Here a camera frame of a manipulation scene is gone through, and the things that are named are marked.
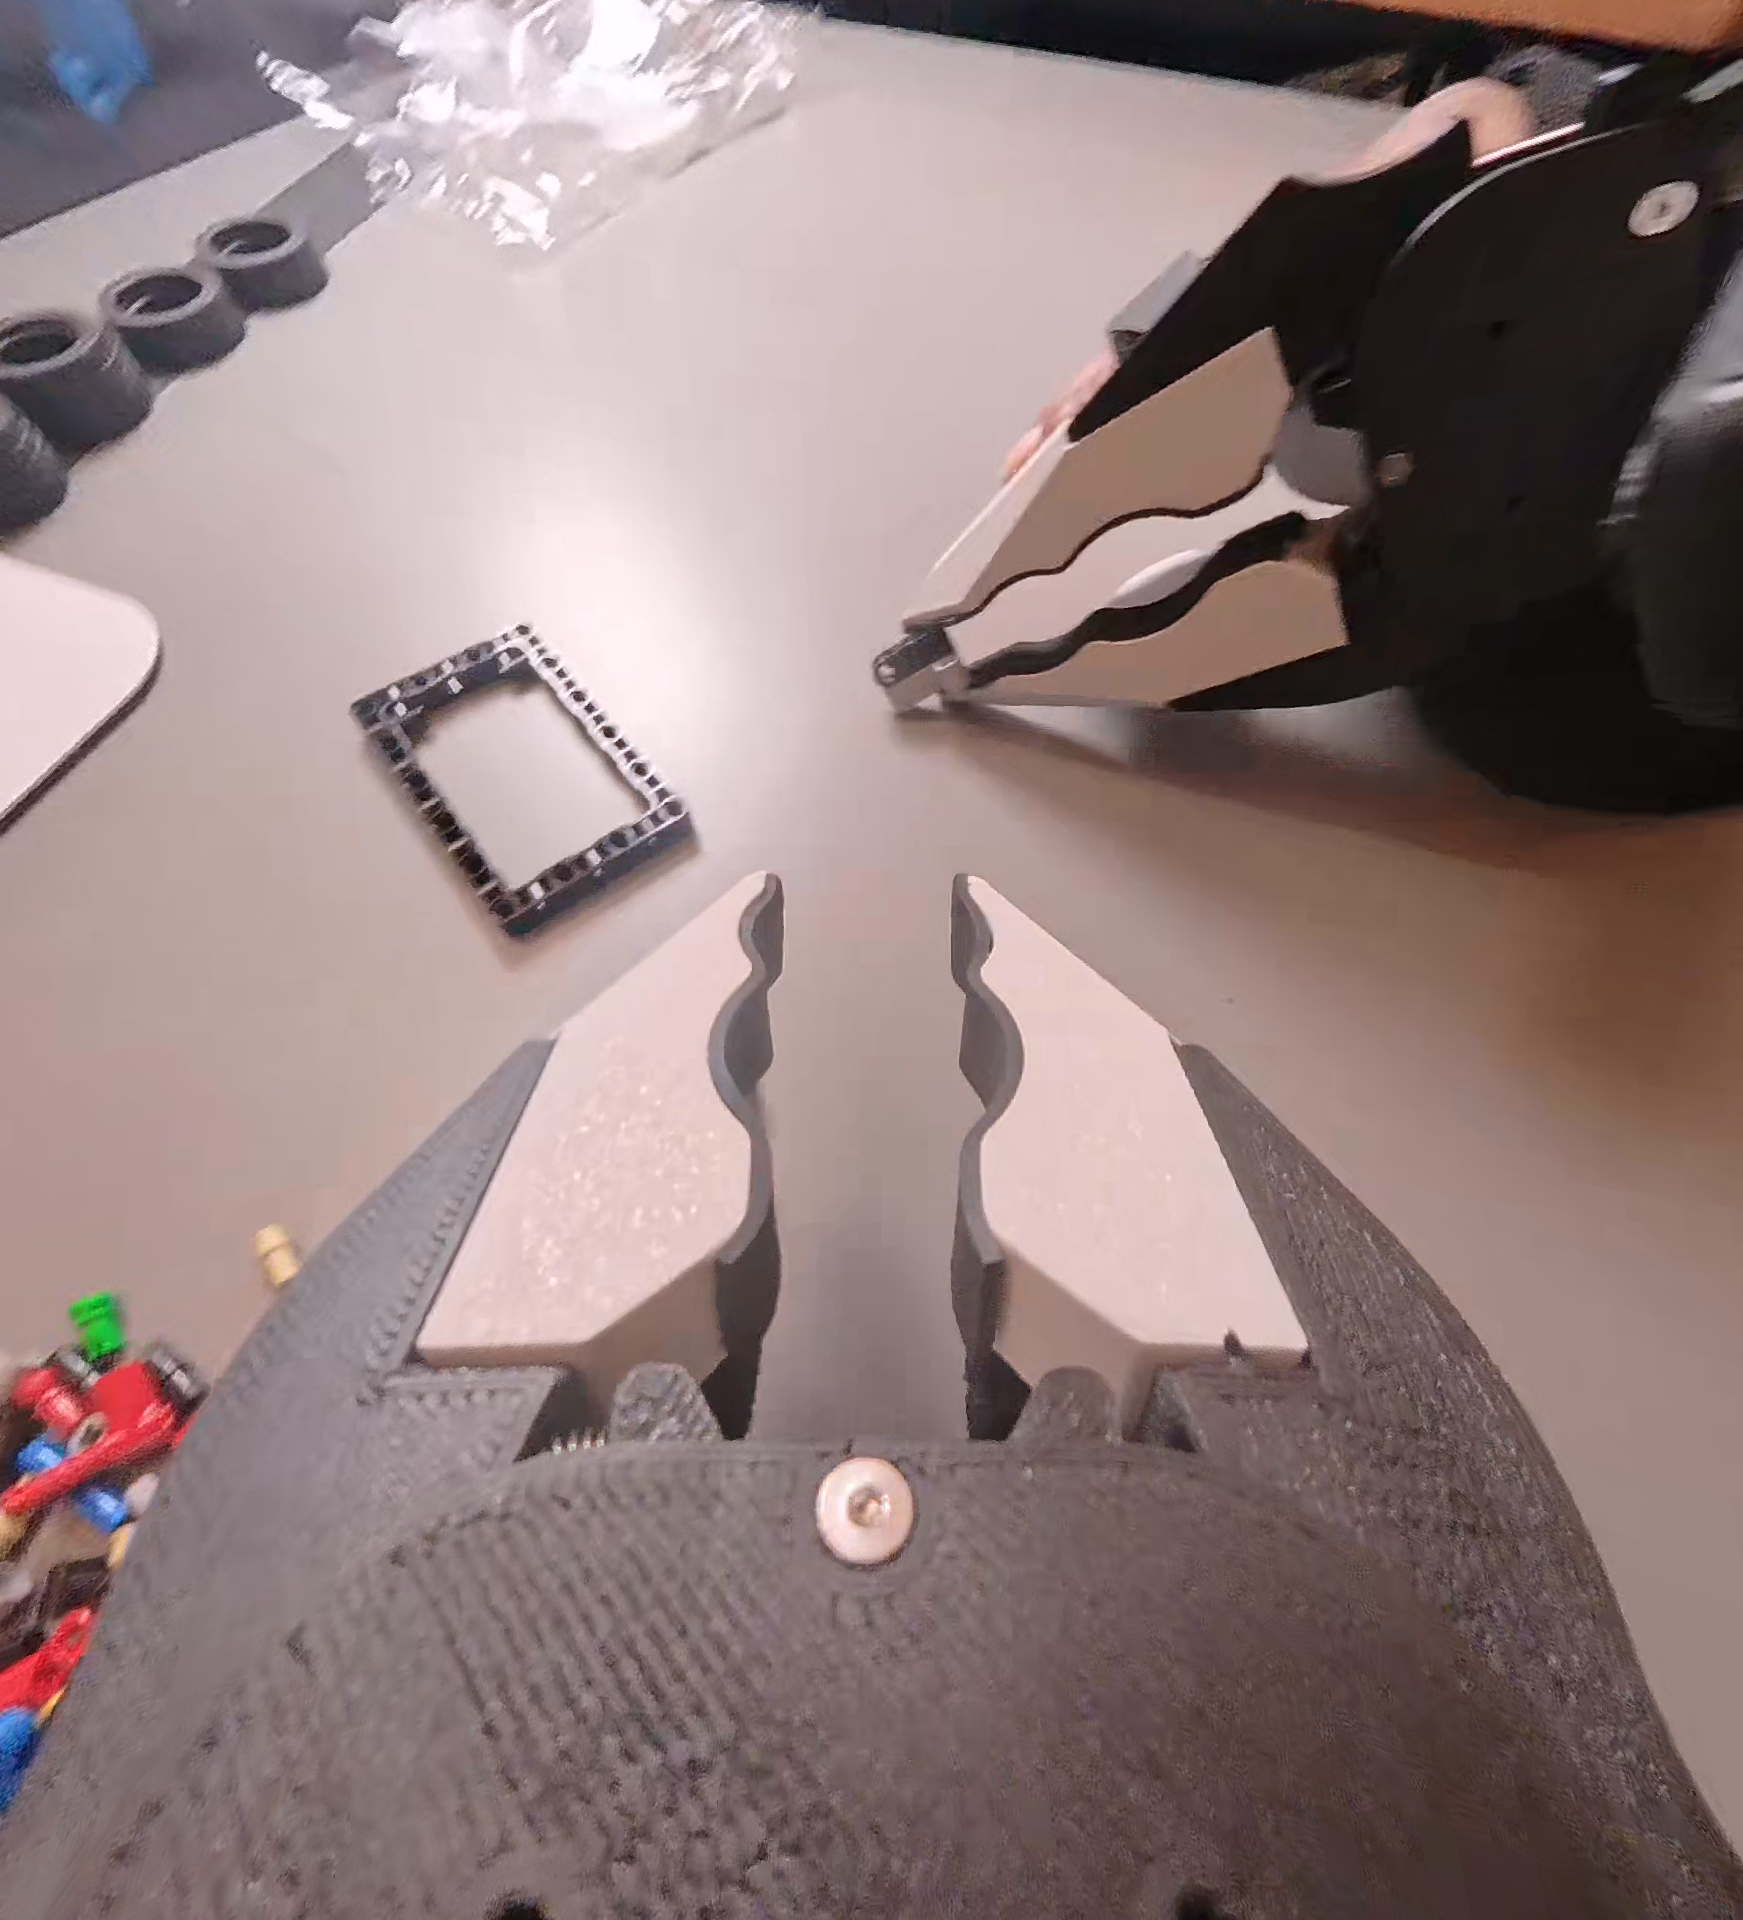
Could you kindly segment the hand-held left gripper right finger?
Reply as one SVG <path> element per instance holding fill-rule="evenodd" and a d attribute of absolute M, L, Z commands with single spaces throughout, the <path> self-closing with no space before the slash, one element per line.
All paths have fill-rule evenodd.
<path fill-rule="evenodd" d="M 1303 1368 L 1310 1335 L 1169 1028 L 972 874 L 950 959 L 980 1101 L 952 1241 L 968 1424 L 1014 1426 L 1060 1369 L 1135 1428 L 1161 1372 Z"/>

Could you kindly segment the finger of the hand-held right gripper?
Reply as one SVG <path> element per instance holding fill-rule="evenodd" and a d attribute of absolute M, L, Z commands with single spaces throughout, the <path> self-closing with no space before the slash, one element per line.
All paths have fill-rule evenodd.
<path fill-rule="evenodd" d="M 1287 510 L 1216 547 L 1157 556 L 1099 604 L 1009 589 L 956 626 L 947 708 L 1166 709 L 1289 667 L 1347 657 L 1342 549 L 1351 510 Z"/>
<path fill-rule="evenodd" d="M 1051 437 L 936 559 L 903 626 L 955 626 L 1004 589 L 1065 572 L 1101 535 L 1197 518 L 1249 492 L 1289 404 L 1272 327 L 1083 437 Z"/>

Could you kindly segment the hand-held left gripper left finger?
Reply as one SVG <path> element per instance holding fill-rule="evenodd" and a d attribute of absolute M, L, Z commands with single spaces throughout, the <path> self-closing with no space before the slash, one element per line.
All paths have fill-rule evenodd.
<path fill-rule="evenodd" d="M 782 1288 L 760 1085 L 785 894 L 740 880 L 566 1020 L 415 1340 L 436 1372 L 553 1366 L 603 1408 L 644 1363 L 745 1428 Z"/>

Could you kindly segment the grey lego connector assembly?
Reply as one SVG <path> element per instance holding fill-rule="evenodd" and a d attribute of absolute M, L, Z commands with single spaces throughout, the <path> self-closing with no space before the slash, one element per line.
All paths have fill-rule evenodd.
<path fill-rule="evenodd" d="M 971 669 L 948 630 L 938 625 L 906 626 L 873 659 L 873 682 L 897 714 L 933 699 L 960 699 L 971 688 Z"/>

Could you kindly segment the pile of small lego pieces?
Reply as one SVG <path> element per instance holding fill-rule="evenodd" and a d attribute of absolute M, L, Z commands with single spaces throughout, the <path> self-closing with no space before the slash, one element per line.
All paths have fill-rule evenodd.
<path fill-rule="evenodd" d="M 52 1352 L 0 1354 L 0 1823 L 211 1392 L 172 1343 L 130 1340 L 113 1293 L 69 1325 Z"/>

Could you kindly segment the car printed lego box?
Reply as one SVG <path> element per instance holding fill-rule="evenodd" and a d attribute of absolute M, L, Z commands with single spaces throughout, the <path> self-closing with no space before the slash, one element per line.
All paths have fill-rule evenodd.
<path fill-rule="evenodd" d="M 269 61 L 330 67 L 391 2 L 0 2 L 0 240 L 285 116 Z"/>

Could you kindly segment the person's right hand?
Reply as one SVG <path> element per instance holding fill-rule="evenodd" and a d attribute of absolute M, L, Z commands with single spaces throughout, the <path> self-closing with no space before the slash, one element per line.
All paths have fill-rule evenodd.
<path fill-rule="evenodd" d="M 1359 181 L 1381 174 L 1435 147 L 1439 139 L 1465 127 L 1474 163 L 1527 142 L 1534 121 L 1522 93 L 1492 78 L 1467 78 L 1439 88 L 1425 103 L 1395 119 L 1362 155 L 1318 174 L 1318 183 Z M 1006 482 L 1025 469 L 1051 438 L 1066 429 L 1096 395 L 1103 381 L 1114 372 L 1116 355 L 1104 348 L 1074 373 L 1071 384 L 1051 400 L 1022 438 L 1004 457 L 1001 480 Z"/>

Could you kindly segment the wooden edged table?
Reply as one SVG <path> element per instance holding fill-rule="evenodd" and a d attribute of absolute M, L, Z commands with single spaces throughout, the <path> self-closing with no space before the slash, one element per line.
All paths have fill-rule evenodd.
<path fill-rule="evenodd" d="M 1743 52 L 1743 2 L 1349 2 L 1363 13 L 1647 52 Z"/>

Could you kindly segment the empty clear plastic bag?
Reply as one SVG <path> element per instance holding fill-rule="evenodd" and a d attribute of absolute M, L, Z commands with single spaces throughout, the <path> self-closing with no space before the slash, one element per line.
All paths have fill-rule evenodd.
<path fill-rule="evenodd" d="M 812 13 L 753 2 L 412 2 L 260 81 L 412 205 L 532 254 L 603 228 L 779 116 Z"/>

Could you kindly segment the black rectangular lego frame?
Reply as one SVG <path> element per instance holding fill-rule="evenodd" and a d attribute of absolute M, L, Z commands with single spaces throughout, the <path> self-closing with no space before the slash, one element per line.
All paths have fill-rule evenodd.
<path fill-rule="evenodd" d="M 517 880 L 500 872 L 423 760 L 434 722 L 499 692 L 542 694 L 634 804 L 624 821 Z M 513 942 L 624 886 L 641 868 L 685 850 L 695 837 L 683 793 L 526 622 L 361 694 L 350 715 L 478 907 Z"/>

